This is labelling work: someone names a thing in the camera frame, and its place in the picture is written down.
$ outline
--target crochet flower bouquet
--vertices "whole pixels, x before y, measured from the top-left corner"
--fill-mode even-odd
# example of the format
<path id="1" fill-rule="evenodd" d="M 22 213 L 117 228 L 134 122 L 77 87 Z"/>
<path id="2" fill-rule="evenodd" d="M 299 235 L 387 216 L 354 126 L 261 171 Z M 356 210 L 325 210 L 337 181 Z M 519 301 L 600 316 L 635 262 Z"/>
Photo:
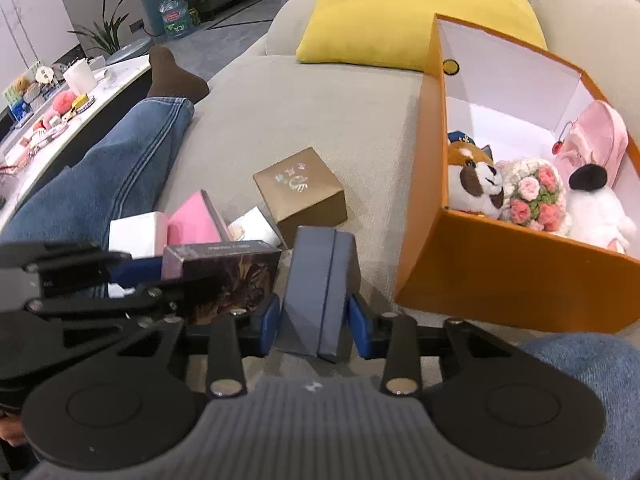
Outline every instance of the crochet flower bouquet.
<path id="1" fill-rule="evenodd" d="M 542 158 L 499 162 L 504 182 L 500 218 L 535 231 L 567 236 L 571 218 L 566 212 L 566 191 L 553 165 Z"/>

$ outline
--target orange box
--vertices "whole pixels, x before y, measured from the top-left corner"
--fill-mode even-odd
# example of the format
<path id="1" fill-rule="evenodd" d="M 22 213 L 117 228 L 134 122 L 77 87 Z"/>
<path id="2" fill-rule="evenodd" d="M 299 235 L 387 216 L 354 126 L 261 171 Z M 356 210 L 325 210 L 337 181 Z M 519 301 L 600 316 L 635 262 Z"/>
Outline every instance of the orange box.
<path id="1" fill-rule="evenodd" d="M 629 255 L 617 254 L 447 206 L 448 132 L 490 144 L 496 162 L 552 161 L 565 124 L 593 100 L 606 100 L 600 89 L 577 66 L 479 25 L 436 16 L 431 38 L 396 301 L 548 332 L 611 333 L 634 322 L 640 239 Z M 446 60 L 459 71 L 445 75 Z M 639 170 L 640 152 L 629 137 L 613 189 L 638 226 Z"/>

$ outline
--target jeans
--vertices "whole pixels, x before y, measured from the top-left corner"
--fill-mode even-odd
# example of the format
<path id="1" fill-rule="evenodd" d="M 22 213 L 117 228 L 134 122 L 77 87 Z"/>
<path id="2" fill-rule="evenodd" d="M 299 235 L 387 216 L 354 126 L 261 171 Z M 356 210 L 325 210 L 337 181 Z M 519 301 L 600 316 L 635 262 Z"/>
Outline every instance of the jeans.
<path id="1" fill-rule="evenodd" d="M 187 99 L 140 101 L 22 206 L 0 243 L 84 240 L 106 249 L 111 220 L 153 211 L 192 117 Z"/>
<path id="2" fill-rule="evenodd" d="M 81 162 L 37 192 L 0 242 L 90 240 L 106 248 L 110 222 L 153 210 L 193 116 L 186 99 L 135 107 Z M 607 414 L 593 460 L 611 480 L 640 470 L 640 351 L 613 336 L 561 334 L 522 348 L 589 386 Z"/>

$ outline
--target tile floor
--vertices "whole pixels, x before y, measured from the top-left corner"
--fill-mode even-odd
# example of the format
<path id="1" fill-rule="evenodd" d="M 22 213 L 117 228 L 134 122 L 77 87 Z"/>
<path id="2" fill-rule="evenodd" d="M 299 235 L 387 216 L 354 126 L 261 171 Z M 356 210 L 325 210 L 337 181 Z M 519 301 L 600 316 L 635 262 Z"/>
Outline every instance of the tile floor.
<path id="1" fill-rule="evenodd" d="M 211 79 L 266 34 L 286 0 L 244 0 L 203 23 L 193 34 L 165 45 L 183 69 Z"/>

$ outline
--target yellow pillow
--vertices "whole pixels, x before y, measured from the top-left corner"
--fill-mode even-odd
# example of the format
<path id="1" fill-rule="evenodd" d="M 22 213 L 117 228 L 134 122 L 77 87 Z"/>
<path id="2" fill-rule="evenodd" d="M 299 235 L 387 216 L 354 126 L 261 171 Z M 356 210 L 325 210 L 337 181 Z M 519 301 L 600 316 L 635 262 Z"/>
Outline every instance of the yellow pillow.
<path id="1" fill-rule="evenodd" d="M 434 13 L 484 25 L 546 50 L 527 0 L 317 0 L 299 61 L 424 70 Z"/>

